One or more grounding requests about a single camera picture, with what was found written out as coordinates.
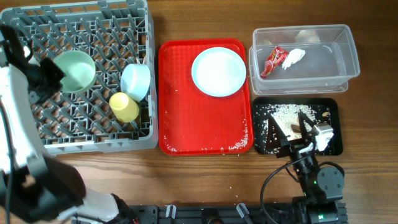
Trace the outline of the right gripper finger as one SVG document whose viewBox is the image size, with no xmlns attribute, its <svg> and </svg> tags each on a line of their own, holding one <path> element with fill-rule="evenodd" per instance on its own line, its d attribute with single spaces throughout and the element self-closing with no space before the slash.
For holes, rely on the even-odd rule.
<svg viewBox="0 0 398 224">
<path fill-rule="evenodd" d="M 313 121 L 308 118 L 308 116 L 304 112 L 298 112 L 298 122 L 300 126 L 300 133 L 302 136 L 302 139 L 305 142 L 309 142 L 311 140 L 311 134 L 309 131 L 307 131 L 306 124 L 309 125 L 310 127 L 313 126 Z"/>
<path fill-rule="evenodd" d="M 272 116 L 268 117 L 266 149 L 277 149 L 277 152 L 287 152 L 288 140 Z"/>
</svg>

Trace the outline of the food scraps and rice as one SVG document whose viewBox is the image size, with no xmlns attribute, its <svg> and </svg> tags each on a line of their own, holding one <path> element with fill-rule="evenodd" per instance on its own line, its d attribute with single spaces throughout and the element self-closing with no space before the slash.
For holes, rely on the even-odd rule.
<svg viewBox="0 0 398 224">
<path fill-rule="evenodd" d="M 331 123 L 330 109 L 323 105 L 303 104 L 256 104 L 253 110 L 254 121 L 254 148 L 259 154 L 275 154 L 277 149 L 266 149 L 268 117 L 272 116 L 287 140 L 302 138 L 298 120 L 298 112 L 304 112 L 313 125 L 318 123 Z M 307 131 L 312 127 L 306 124 Z"/>
</svg>

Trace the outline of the white napkin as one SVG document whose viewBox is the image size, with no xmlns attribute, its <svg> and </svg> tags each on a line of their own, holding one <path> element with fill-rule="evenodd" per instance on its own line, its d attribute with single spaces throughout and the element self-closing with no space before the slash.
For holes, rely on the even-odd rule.
<svg viewBox="0 0 398 224">
<path fill-rule="evenodd" d="M 303 56 L 305 55 L 305 50 L 304 49 L 293 49 L 289 52 L 288 56 L 282 63 L 282 68 L 286 70 L 289 68 L 291 65 L 297 63 L 300 61 Z"/>
</svg>

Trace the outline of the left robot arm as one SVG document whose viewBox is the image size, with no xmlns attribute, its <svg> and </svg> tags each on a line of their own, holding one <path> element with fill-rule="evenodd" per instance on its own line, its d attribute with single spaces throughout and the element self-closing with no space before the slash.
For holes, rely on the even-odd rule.
<svg viewBox="0 0 398 224">
<path fill-rule="evenodd" d="M 16 30 L 1 24 L 1 206 L 27 223 L 140 223 L 115 194 L 86 188 L 80 173 L 51 156 L 31 105 L 62 89 L 65 72 L 50 58 L 37 61 Z"/>
</svg>

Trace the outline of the light blue bowl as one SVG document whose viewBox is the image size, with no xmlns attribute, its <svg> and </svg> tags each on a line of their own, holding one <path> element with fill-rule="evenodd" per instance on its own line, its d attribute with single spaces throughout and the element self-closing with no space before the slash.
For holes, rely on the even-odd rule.
<svg viewBox="0 0 398 224">
<path fill-rule="evenodd" d="M 135 101 L 142 101 L 150 87 L 150 70 L 144 64 L 129 64 L 121 75 L 121 91 Z"/>
</svg>

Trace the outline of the yellow plastic cup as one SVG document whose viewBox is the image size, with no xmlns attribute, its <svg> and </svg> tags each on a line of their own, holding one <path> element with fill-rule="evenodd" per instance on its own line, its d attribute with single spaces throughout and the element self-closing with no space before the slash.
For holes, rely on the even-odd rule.
<svg viewBox="0 0 398 224">
<path fill-rule="evenodd" d="M 139 105 L 123 92 L 117 92 L 109 99 L 109 106 L 115 117 L 129 123 L 139 116 Z"/>
</svg>

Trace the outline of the large light blue plate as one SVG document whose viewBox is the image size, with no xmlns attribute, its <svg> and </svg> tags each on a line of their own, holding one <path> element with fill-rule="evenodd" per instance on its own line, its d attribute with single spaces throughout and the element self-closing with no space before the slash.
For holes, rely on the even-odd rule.
<svg viewBox="0 0 398 224">
<path fill-rule="evenodd" d="M 233 50 L 212 47 L 198 54 L 191 68 L 195 86 L 204 94 L 226 97 L 236 93 L 246 81 L 246 66 Z"/>
</svg>

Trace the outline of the red snack wrapper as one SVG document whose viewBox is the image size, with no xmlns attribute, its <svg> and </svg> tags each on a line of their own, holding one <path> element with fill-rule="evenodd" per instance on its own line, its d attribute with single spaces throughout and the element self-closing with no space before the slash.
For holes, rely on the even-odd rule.
<svg viewBox="0 0 398 224">
<path fill-rule="evenodd" d="M 283 48 L 279 46 L 274 47 L 270 56 L 266 58 L 264 71 L 260 74 L 260 77 L 262 79 L 267 78 L 276 67 L 284 62 L 288 54 L 288 51 Z"/>
</svg>

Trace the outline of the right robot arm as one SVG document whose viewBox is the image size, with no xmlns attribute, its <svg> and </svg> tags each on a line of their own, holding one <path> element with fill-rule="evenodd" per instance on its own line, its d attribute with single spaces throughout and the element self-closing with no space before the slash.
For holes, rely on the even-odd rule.
<svg viewBox="0 0 398 224">
<path fill-rule="evenodd" d="M 270 180 L 282 170 L 293 167 L 294 180 L 302 188 L 303 196 L 292 200 L 292 208 L 299 223 L 342 223 L 338 201 L 343 198 L 344 169 L 334 162 L 319 163 L 316 151 L 324 151 L 333 138 L 333 128 L 328 123 L 315 124 L 303 112 L 298 113 L 300 139 L 288 140 L 276 120 L 268 116 L 267 144 L 278 148 L 278 158 L 288 156 L 290 161 L 275 170 L 264 181 L 261 193 L 261 210 L 272 223 L 264 203 L 264 193 Z"/>
</svg>

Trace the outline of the green bowl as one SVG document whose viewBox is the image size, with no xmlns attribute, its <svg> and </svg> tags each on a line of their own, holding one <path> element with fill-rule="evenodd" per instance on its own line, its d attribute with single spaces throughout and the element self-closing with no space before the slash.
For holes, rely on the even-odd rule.
<svg viewBox="0 0 398 224">
<path fill-rule="evenodd" d="M 65 74 L 60 80 L 62 92 L 83 93 L 94 85 L 96 65 L 87 53 L 69 50 L 56 56 L 53 62 Z"/>
</svg>

